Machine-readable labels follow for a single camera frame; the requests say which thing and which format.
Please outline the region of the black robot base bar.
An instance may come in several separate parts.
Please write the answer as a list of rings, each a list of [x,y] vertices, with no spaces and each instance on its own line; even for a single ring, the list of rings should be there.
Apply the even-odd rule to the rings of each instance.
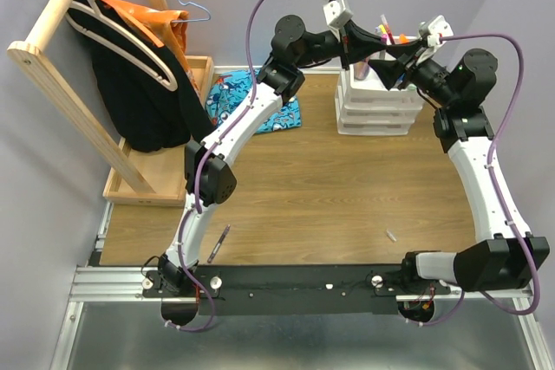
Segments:
[[[437,281],[403,277],[394,263],[200,265],[188,278],[147,271],[143,296],[160,298],[162,315],[188,323],[195,315],[394,315],[403,303],[447,295]]]

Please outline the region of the aluminium rail frame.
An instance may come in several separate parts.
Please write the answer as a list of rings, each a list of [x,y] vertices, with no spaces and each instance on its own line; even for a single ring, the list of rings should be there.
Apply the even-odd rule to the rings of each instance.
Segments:
[[[484,168],[488,144],[464,141],[465,166],[434,132],[422,104],[404,135],[339,133],[329,75],[301,91],[304,124],[252,136],[236,158],[238,188],[206,214],[206,235],[232,224],[221,262],[199,261],[193,304],[204,315],[395,312],[404,296],[423,308],[442,294],[494,290],[523,260],[497,203],[475,216],[465,173]]]

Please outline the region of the small white chalk piece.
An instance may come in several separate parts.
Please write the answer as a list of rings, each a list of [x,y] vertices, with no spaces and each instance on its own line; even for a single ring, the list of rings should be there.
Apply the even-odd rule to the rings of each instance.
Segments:
[[[392,242],[397,242],[395,235],[390,230],[386,230],[386,235]]]

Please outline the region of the pink lid pen tube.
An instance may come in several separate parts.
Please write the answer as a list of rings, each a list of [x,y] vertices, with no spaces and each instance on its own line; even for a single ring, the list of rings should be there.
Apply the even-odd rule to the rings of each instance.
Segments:
[[[356,81],[364,81],[369,76],[370,66],[367,60],[353,65],[353,77]]]

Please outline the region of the blue shark print cloth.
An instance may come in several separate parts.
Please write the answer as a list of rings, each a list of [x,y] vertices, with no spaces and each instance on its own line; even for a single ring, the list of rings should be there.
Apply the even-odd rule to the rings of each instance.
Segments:
[[[205,101],[205,109],[213,125],[219,127],[244,100],[252,87],[248,69],[234,70],[221,74],[214,82]],[[302,126],[301,111],[297,97],[290,99],[256,131],[256,134]]]

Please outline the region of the wooden clothes rack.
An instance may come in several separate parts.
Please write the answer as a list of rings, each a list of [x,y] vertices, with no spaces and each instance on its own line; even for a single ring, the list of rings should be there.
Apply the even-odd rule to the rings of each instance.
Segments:
[[[184,146],[143,153],[125,138],[114,140],[77,92],[46,56],[45,49],[61,23],[78,37],[88,36],[113,50],[170,91],[177,81],[168,66],[113,10],[101,0],[49,0],[27,38],[13,42],[8,55],[58,110],[88,139],[109,163],[104,189],[107,200],[120,204],[181,206],[186,197]],[[213,72],[210,58],[200,68],[186,56],[201,95]]]

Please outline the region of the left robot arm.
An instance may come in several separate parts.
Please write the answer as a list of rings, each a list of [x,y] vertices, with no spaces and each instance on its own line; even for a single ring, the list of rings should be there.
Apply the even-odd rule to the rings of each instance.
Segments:
[[[282,17],[268,59],[259,71],[251,72],[247,96],[212,133],[186,145],[186,202],[173,241],[158,260],[161,290],[175,297],[197,289],[209,292],[193,270],[212,214],[237,186],[232,165],[260,126],[295,96],[304,83],[304,68],[334,58],[348,68],[388,46],[351,19],[328,27],[310,33],[299,16]]]

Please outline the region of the dark purple pen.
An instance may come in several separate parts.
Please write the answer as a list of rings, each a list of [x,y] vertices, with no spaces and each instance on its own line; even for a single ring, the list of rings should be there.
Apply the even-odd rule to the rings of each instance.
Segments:
[[[225,239],[226,239],[226,237],[227,237],[227,235],[228,235],[230,229],[231,229],[231,226],[230,226],[229,224],[224,228],[222,234],[220,235],[218,241],[215,243],[215,245],[214,245],[214,247],[213,247],[213,249],[212,249],[212,251],[211,251],[209,257],[208,257],[207,260],[206,260],[206,262],[207,262],[208,264],[212,263],[212,262],[214,261],[216,255],[218,255],[218,253],[219,253],[219,251],[220,251],[220,249],[221,249],[221,246],[223,245],[223,243],[224,243],[224,241],[225,241]]]

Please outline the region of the black hanging garment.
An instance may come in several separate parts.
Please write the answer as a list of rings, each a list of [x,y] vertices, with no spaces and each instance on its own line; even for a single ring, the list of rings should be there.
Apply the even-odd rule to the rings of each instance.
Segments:
[[[145,41],[173,73],[174,91],[96,40],[82,39],[104,106],[118,134],[134,150],[151,153],[189,140],[200,142],[214,131],[189,76],[168,47]]]

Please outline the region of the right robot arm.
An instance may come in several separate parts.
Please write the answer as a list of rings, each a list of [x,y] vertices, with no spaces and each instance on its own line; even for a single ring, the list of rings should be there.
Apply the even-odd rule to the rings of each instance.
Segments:
[[[497,159],[498,134],[482,106],[497,81],[497,58],[469,49],[447,69],[425,56],[422,40],[377,50],[386,59],[372,58],[369,65],[385,88],[412,84],[436,102],[434,134],[460,176],[475,228],[475,244],[463,251],[409,252],[398,275],[401,287],[416,294],[430,280],[482,293],[537,286],[550,246],[519,214]]]

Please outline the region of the white drawer organizer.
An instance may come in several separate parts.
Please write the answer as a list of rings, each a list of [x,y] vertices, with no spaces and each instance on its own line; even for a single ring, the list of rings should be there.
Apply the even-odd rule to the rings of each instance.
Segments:
[[[336,92],[336,126],[342,135],[403,136],[424,107],[416,88],[386,89],[370,69],[362,80],[356,67],[340,72]]]

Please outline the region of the orange garment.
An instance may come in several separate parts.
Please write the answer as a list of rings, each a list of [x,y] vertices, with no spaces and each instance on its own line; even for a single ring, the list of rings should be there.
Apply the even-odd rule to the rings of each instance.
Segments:
[[[106,10],[113,10],[138,36],[156,47],[166,46],[187,74],[197,96],[199,86],[186,59],[188,13],[184,10],[156,10],[123,0],[101,0]]]

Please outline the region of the red clear-cap pen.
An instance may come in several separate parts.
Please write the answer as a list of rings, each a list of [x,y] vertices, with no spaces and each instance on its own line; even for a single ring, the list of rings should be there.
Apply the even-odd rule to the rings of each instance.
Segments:
[[[385,17],[384,14],[381,14],[381,21],[382,21],[382,26],[384,28],[384,33],[387,35],[390,44],[392,44],[392,45],[395,44],[395,39],[394,39],[393,34],[391,32],[391,29],[389,27],[387,17]]]

